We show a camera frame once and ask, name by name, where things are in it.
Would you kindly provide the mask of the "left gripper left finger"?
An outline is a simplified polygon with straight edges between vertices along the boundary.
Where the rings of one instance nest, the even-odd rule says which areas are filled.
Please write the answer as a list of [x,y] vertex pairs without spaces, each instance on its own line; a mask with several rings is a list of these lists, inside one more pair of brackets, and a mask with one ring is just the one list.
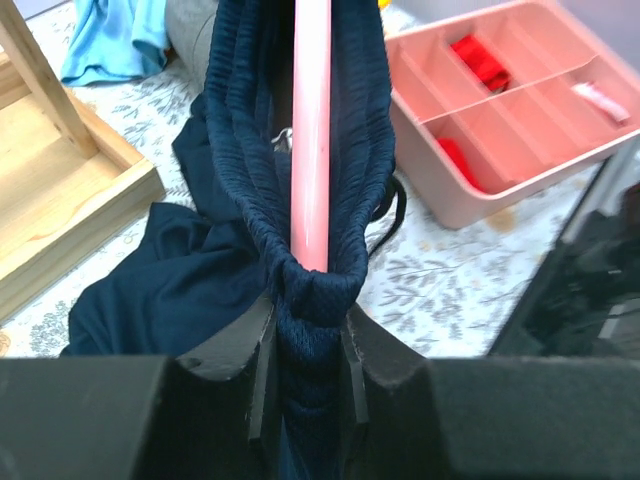
[[179,358],[1,363],[5,479],[274,479],[275,312],[260,297]]

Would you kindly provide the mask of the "pink hanger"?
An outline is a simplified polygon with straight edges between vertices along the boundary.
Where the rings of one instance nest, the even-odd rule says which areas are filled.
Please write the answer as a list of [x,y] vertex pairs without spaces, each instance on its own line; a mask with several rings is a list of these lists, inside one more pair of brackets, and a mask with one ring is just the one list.
[[295,3],[291,251],[325,272],[329,247],[331,3]]

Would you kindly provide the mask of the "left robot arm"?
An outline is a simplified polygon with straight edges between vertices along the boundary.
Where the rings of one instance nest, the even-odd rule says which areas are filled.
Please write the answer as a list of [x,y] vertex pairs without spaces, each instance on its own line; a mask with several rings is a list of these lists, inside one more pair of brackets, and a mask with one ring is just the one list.
[[[267,297],[179,360],[1,364],[5,479],[279,479]],[[639,475],[639,163],[605,161],[487,356],[427,359],[352,309],[346,479]]]

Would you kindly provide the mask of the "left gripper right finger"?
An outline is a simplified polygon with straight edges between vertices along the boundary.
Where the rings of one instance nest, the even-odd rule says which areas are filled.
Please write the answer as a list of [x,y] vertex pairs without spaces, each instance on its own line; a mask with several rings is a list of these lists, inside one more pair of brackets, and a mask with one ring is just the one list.
[[341,329],[347,479],[635,479],[639,365],[428,359],[352,308]]

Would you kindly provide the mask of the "navy blue shorts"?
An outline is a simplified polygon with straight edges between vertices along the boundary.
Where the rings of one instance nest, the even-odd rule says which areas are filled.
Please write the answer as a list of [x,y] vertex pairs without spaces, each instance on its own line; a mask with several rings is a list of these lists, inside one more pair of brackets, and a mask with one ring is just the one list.
[[372,1],[332,5],[329,258],[289,249],[290,158],[274,149],[276,77],[293,47],[290,1],[223,1],[203,91],[173,143],[192,208],[155,203],[140,245],[87,287],[67,356],[178,356],[262,293],[276,307],[291,479],[338,479],[340,328],[367,274],[367,225],[395,166],[391,82]]

